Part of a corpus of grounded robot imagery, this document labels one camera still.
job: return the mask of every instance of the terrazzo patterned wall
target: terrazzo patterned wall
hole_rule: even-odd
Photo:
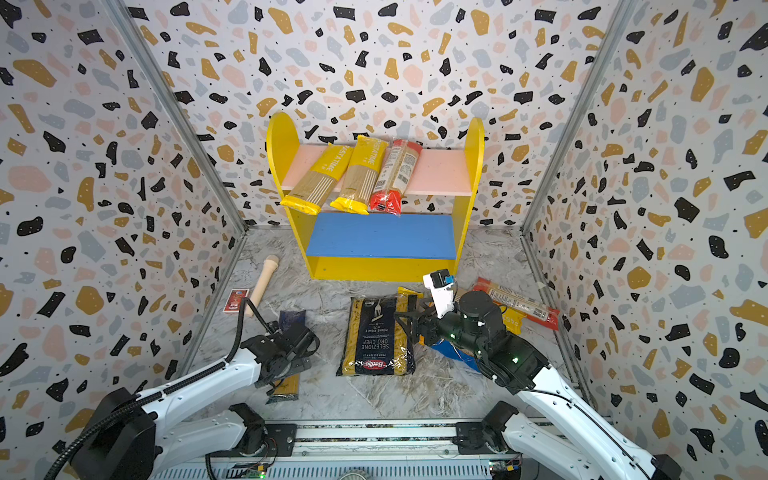
[[[0,478],[42,478],[106,393],[171,378],[234,229],[100,4],[0,15]]]
[[[768,5],[638,5],[531,240],[618,429],[768,478]]]
[[[594,60],[615,0],[181,2],[133,16],[246,222],[286,218],[268,172],[269,118],[303,141],[357,134],[463,148],[483,119],[471,225],[520,223]],[[404,199],[445,213],[448,197]]]

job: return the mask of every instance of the yellow pasta package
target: yellow pasta package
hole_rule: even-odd
[[[308,215],[317,215],[333,188],[344,175],[352,147],[331,145],[306,172],[299,183],[283,198],[280,205],[293,208]]]
[[[339,197],[331,207],[350,214],[368,214],[368,200],[379,177],[387,142],[366,135],[357,136]]]

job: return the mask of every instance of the wooden rolling pin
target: wooden rolling pin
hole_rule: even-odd
[[[250,294],[250,301],[253,302],[253,306],[259,306],[261,297],[264,295],[264,290],[266,290],[266,286],[270,283],[272,274],[277,270],[277,262],[279,260],[280,259],[275,255],[269,255],[266,260],[264,260],[264,264],[261,267],[261,275],[259,275],[259,281],[256,282],[256,286],[253,288],[253,293]],[[253,311],[250,308],[247,313],[249,316],[253,316]]]

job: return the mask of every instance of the wooden shelf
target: wooden shelf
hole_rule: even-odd
[[[293,190],[301,177],[315,164],[326,145],[301,145],[283,179],[283,190]],[[335,192],[341,191],[344,177]],[[463,150],[434,150],[425,148],[416,162],[406,195],[471,195],[472,183],[467,172]]]
[[[280,198],[296,186],[325,148],[300,144],[288,114],[272,116],[266,155]],[[316,280],[421,282],[422,276],[444,268],[456,274],[484,153],[482,121],[473,118],[464,150],[424,149],[419,156],[406,194],[453,196],[450,215],[307,215],[286,208],[310,276]]]
[[[453,222],[448,215],[321,213],[306,255],[454,260]]]

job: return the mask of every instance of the marble floor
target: marble floor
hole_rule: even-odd
[[[301,374],[299,399],[266,405],[268,388],[244,388],[198,412],[202,418],[245,402],[266,419],[408,419],[479,418],[498,400],[517,406],[528,416],[539,416],[508,391],[436,351],[414,346],[416,371],[410,376],[337,377],[349,320],[351,296],[380,296],[396,293],[398,284],[311,280],[291,230],[251,230],[248,241],[225,288],[253,288],[266,256],[280,258],[259,311],[265,320],[278,317],[281,310],[306,310],[306,324],[320,338],[312,357],[312,368]],[[458,284],[471,287],[477,276],[538,298],[536,282],[513,231],[470,230],[458,272]],[[425,291],[421,284],[403,284]],[[192,369],[226,355],[234,338],[237,315],[222,313],[226,295],[204,334]],[[254,317],[246,317],[243,338],[263,332]],[[521,336],[542,351],[564,376],[564,361],[554,333],[523,320]]]

